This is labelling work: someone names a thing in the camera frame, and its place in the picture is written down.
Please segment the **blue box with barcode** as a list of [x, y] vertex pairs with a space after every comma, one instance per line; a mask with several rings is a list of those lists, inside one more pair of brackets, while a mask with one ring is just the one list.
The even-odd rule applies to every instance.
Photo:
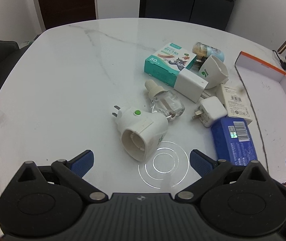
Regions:
[[218, 159], [239, 166], [247, 166], [250, 161], [257, 159], [245, 119], [222, 117], [213, 123], [211, 132]]

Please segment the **small white USB charger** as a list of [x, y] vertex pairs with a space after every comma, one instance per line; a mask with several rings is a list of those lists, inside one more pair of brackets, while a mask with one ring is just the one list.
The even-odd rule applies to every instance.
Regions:
[[227, 116], [227, 110], [216, 97], [202, 99], [192, 118], [198, 119], [206, 128], [210, 128], [217, 120]]

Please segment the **white small label box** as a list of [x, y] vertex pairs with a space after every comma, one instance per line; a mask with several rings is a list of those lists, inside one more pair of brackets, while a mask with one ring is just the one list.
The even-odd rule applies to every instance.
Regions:
[[247, 124], [253, 121], [250, 107], [236, 88], [220, 84], [216, 90], [216, 97], [227, 110], [227, 117], [242, 118]]

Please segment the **white plug-in vaporizer green button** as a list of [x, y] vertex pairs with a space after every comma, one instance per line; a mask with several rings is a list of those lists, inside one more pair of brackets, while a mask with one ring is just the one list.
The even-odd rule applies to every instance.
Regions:
[[121, 144], [129, 156], [143, 162], [155, 153], [168, 130], [168, 120], [161, 113], [138, 108], [114, 106]]

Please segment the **clear glass liquid refill bottle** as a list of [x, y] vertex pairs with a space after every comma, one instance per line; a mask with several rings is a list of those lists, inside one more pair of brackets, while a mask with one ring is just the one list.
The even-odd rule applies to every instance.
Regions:
[[185, 106], [177, 95], [157, 85], [155, 81], [145, 81], [145, 88], [151, 101], [152, 113], [161, 113], [168, 121], [172, 121], [180, 117], [185, 111]]

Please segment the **white rectangular power adapter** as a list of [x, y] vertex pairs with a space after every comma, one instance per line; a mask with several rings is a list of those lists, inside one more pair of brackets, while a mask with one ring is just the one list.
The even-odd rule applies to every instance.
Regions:
[[208, 81], [184, 68], [177, 75], [173, 88], [191, 101], [197, 103], [207, 85]]

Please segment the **teal bandage box cartoon cat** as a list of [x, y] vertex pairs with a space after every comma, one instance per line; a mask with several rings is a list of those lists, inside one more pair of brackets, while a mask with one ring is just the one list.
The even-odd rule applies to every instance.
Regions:
[[191, 69], [197, 55], [172, 42], [145, 59], [144, 72], [174, 87], [179, 72]]

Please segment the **light blue toothpick jar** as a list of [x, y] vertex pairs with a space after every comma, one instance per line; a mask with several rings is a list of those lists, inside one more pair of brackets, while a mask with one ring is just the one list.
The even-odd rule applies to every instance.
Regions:
[[200, 60], [206, 60], [211, 55], [214, 55], [216, 58], [218, 58], [222, 62], [224, 62], [224, 59], [225, 59], [224, 53], [221, 50], [211, 47], [209, 45], [203, 44], [201, 42], [197, 42], [194, 44], [192, 48], [192, 52], [197, 56], [197, 59], [200, 59]]

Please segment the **orange-rimmed white cardboard tray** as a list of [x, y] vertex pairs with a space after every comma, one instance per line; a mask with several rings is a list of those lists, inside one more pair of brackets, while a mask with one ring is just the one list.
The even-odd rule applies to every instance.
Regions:
[[246, 52], [235, 68], [260, 127], [269, 173], [286, 183], [286, 72]]

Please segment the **black refrigerator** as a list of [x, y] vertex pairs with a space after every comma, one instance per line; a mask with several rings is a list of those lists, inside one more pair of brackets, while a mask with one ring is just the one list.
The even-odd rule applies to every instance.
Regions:
[[225, 30], [236, 0], [140, 0], [138, 16]]

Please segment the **dark brown door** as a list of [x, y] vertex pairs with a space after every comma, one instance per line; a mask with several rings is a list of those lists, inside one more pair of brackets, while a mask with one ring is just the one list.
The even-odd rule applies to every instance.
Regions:
[[95, 20], [95, 0], [38, 0], [46, 29]]

